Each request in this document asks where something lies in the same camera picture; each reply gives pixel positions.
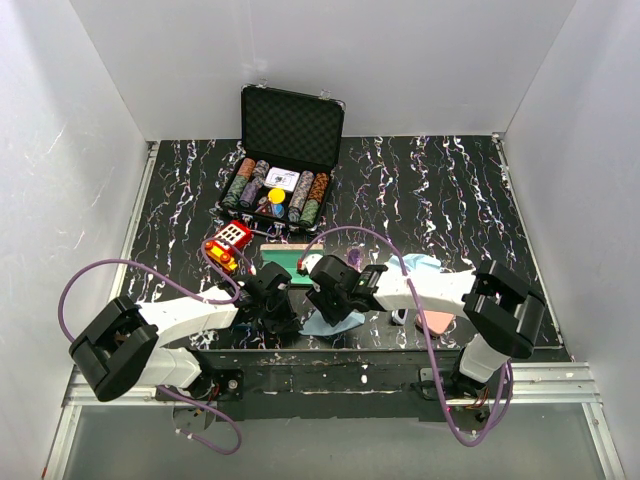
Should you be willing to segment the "light blue cleaning cloth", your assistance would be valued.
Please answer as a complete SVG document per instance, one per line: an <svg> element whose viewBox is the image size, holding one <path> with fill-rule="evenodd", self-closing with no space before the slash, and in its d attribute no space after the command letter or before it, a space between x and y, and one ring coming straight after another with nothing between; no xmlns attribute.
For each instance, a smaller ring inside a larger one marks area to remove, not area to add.
<svg viewBox="0 0 640 480"><path fill-rule="evenodd" d="M303 336L330 337L358 328L365 322L365 315L359 312L350 313L344 320L335 326L325 321L322 314L316 310L304 322L299 333Z"/></svg>

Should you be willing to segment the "grey glasses case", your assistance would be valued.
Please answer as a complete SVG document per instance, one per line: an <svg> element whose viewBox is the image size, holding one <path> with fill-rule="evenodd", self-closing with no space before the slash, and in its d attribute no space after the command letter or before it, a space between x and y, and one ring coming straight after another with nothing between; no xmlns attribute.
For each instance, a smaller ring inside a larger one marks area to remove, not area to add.
<svg viewBox="0 0 640 480"><path fill-rule="evenodd" d="M265 263L273 262L282 269L280 284L296 288L309 288L313 282L309 276L302 276L297 273L297 262L300 258L304 258L310 254L323 254L324 247L321 244L314 244L310 247L306 255L308 244L277 244L265 243L260 246L261 258Z"/></svg>

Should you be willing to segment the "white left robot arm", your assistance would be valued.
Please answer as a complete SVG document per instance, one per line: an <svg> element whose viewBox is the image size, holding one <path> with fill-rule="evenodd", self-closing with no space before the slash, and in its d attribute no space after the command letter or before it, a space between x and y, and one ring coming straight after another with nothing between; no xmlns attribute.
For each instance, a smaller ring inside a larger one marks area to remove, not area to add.
<svg viewBox="0 0 640 480"><path fill-rule="evenodd" d="M298 330L288 294L291 280L284 268L268 262L241 278L237 299L230 286L156 303L116 297L75 338L69 354L101 402L136 386L158 385L200 400L214 387L215 374L195 352L169 345L253 320L270 330Z"/></svg>

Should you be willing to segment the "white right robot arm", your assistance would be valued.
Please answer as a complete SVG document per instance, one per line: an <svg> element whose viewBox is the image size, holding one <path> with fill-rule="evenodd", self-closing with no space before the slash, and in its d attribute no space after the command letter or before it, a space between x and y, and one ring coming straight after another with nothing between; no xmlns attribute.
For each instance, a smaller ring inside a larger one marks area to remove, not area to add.
<svg viewBox="0 0 640 480"><path fill-rule="evenodd" d="M414 309L466 318L476 329L452 373L454 389L475 397L509 359L528 359L547 307L544 296L494 260L462 272L419 273L390 264L361 272L335 255L313 254L298 261L309 276L306 296L324 320L335 325L353 311Z"/></svg>

